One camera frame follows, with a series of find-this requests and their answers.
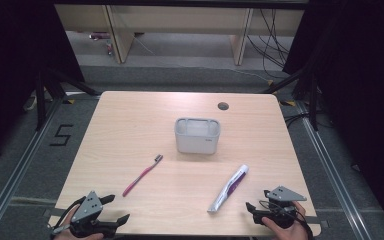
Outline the aluminium floor rail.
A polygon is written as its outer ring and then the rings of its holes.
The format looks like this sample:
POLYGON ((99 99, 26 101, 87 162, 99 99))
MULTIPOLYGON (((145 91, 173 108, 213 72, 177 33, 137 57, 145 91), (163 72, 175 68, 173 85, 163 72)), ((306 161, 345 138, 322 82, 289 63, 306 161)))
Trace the aluminium floor rail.
POLYGON ((356 203, 352 199, 350 192, 332 161, 320 134, 310 123, 309 117, 304 118, 303 124, 356 239, 373 240, 356 203))
POLYGON ((45 120, 39 128, 34 111, 22 113, 0 145, 0 221, 61 104, 61 100, 52 100, 45 107, 45 120))

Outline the grey plastic holder box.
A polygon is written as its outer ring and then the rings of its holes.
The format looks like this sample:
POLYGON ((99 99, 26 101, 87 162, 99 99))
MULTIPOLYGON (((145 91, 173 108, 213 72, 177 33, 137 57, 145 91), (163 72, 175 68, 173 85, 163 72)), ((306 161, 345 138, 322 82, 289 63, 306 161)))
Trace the grey plastic holder box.
POLYGON ((215 119, 179 118, 174 133, 181 153, 214 154, 217 151, 221 125, 215 119))

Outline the person's left hand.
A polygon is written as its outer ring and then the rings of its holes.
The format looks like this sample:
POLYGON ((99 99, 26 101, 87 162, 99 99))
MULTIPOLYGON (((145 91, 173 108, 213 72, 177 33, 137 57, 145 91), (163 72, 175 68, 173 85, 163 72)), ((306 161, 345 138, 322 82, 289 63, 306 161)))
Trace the person's left hand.
MULTIPOLYGON (((62 225, 70 224, 71 218, 74 215, 74 213, 76 212, 77 208, 78 208, 78 205, 76 205, 66 215, 66 217, 64 218, 64 220, 62 222, 62 225)), ((103 239, 104 239, 104 235, 102 233, 95 233, 95 234, 89 235, 89 236, 84 237, 84 238, 77 238, 74 235, 72 235, 72 233, 69 229, 62 231, 61 233, 59 233, 58 235, 56 235, 53 238, 53 240, 103 240, 103 239)))

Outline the small red floor object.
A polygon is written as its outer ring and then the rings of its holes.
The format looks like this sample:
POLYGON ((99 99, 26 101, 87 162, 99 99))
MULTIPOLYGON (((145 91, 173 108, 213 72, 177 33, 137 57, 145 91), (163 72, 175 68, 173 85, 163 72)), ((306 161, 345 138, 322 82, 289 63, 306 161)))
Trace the small red floor object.
POLYGON ((98 40, 105 40, 106 41, 106 49, 107 49, 107 54, 109 56, 113 55, 113 48, 112 48, 112 42, 111 42, 111 36, 107 32, 92 32, 89 35, 89 38, 94 41, 98 40))

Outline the person's right hand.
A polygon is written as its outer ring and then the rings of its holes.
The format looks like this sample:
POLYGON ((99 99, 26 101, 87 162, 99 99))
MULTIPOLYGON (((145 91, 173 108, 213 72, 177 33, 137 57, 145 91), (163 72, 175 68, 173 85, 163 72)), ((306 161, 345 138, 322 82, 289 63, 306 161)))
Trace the person's right hand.
POLYGON ((278 226, 274 221, 267 217, 262 218, 262 222, 268 227, 274 234, 275 237, 272 240, 308 240, 309 234, 306 228, 302 225, 305 220, 306 210, 297 201, 294 201, 297 213, 297 219, 294 223, 286 229, 278 226))

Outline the dark curtain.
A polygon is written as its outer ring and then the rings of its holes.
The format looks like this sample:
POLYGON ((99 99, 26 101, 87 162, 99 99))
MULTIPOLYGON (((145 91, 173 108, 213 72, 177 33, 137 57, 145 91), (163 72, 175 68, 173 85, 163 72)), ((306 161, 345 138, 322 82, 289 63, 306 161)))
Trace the dark curtain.
POLYGON ((48 69, 83 79, 55 2, 0 0, 0 143, 48 69))
POLYGON ((284 71, 304 66, 330 20, 316 76, 345 145, 384 210, 384 0, 309 0, 284 71))

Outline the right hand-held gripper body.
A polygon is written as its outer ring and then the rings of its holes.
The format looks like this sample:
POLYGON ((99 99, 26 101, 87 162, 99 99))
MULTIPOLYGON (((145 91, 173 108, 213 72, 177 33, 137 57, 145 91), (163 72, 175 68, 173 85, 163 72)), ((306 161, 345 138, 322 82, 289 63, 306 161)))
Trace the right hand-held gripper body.
POLYGON ((256 208, 257 214, 252 215, 254 223, 263 225, 262 218, 267 217, 281 228, 289 228, 297 219, 298 213, 293 202, 306 201, 307 198, 284 186, 278 186, 269 191, 271 191, 269 198, 259 201, 263 209, 256 208))

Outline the light wooden desk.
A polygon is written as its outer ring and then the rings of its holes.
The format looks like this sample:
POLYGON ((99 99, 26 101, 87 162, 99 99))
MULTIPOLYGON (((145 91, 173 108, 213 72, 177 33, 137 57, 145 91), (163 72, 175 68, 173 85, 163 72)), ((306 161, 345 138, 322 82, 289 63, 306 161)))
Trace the light wooden desk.
POLYGON ((57 4, 67 31, 107 32, 119 63, 126 61, 136 33, 221 34, 230 37, 240 65, 250 35, 293 37, 301 10, 57 4))

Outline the pink toothbrush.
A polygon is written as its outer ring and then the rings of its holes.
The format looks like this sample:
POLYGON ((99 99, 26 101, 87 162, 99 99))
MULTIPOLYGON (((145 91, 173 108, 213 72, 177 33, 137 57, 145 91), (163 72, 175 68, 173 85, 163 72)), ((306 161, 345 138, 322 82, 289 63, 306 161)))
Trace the pink toothbrush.
POLYGON ((123 197, 126 197, 130 192, 131 192, 131 190, 140 182, 140 180, 144 177, 144 176, 146 176, 149 172, 151 172, 161 161, 162 161, 162 159, 164 158, 164 156, 163 155, 161 155, 161 154, 158 154, 156 157, 155 157, 155 159, 154 159, 154 163, 151 165, 151 166, 149 166, 149 167, 147 167, 147 168, 145 168, 141 173, 140 173, 140 175, 135 179, 135 180, 133 180, 126 188, 125 188, 125 190, 123 191, 123 193, 122 193, 122 196, 123 197))

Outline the black metal stand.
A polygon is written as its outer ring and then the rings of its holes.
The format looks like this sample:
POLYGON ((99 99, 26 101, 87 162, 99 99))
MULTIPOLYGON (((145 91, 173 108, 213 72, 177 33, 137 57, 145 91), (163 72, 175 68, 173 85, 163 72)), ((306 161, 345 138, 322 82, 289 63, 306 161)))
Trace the black metal stand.
POLYGON ((47 120, 45 91, 48 91, 53 100, 64 99, 67 94, 61 86, 62 82, 66 82, 88 95, 101 95, 101 92, 88 87, 84 82, 69 77, 67 74, 64 74, 61 71, 52 68, 43 68, 39 71, 38 77, 35 80, 35 92, 37 100, 37 130, 40 130, 47 120))
POLYGON ((296 85, 292 91, 292 96, 295 100, 302 100, 305 97, 308 98, 309 121, 313 129, 317 131, 317 79, 312 70, 304 67, 280 81, 278 84, 271 85, 268 89, 263 90, 262 94, 273 94, 294 81, 296 81, 296 85))

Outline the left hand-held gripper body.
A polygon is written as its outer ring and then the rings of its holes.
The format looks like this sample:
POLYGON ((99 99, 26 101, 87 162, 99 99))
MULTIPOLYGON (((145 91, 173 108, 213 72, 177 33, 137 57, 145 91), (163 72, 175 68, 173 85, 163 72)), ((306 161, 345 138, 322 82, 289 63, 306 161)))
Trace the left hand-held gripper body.
POLYGON ((115 222, 102 222, 98 219, 104 206, 100 198, 95 191, 91 191, 77 208, 70 221, 70 231, 75 237, 84 238, 95 233, 102 233, 105 238, 115 236, 115 222))

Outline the white and purple toothpaste tube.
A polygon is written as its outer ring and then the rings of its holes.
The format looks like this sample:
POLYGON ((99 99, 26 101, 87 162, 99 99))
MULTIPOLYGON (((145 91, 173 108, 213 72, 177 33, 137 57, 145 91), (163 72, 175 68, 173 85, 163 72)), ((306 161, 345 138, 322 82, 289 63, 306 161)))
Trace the white and purple toothpaste tube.
POLYGON ((235 191, 237 186, 241 183, 243 178, 247 175, 249 167, 245 164, 241 165, 237 171, 230 177, 227 183, 224 185, 216 199, 211 203, 207 209, 208 213, 217 212, 223 203, 229 198, 229 196, 235 191))

